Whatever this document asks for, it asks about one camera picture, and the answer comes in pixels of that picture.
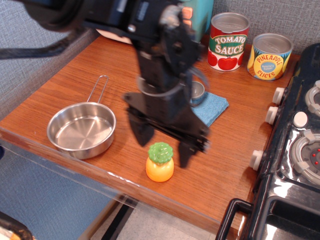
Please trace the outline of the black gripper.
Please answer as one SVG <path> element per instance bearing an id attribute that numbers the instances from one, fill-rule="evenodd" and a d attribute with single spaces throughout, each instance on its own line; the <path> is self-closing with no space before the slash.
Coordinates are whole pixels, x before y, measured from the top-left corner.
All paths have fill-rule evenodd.
<path id="1" fill-rule="evenodd" d="M 140 92 L 127 92 L 123 100 L 131 130 L 140 146 L 145 146 L 158 130 L 176 140 L 179 164 L 186 168 L 198 151 L 206 152 L 209 128 L 193 112 L 191 103 L 192 80 L 180 80 L 167 91 L 157 92 L 155 87 L 137 78 Z"/>

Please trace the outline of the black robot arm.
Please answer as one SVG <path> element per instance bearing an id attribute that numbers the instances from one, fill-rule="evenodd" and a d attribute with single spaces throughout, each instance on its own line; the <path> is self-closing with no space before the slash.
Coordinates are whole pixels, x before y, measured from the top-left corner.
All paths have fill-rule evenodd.
<path id="1" fill-rule="evenodd" d="M 81 27 L 130 39 L 137 54 L 138 92 L 127 92 L 130 127 L 141 146 L 158 130 L 179 141 L 182 168 L 208 147 L 208 127 L 193 113 L 192 81 L 202 46 L 183 22 L 178 0 L 25 0 L 25 10 L 49 31 Z"/>

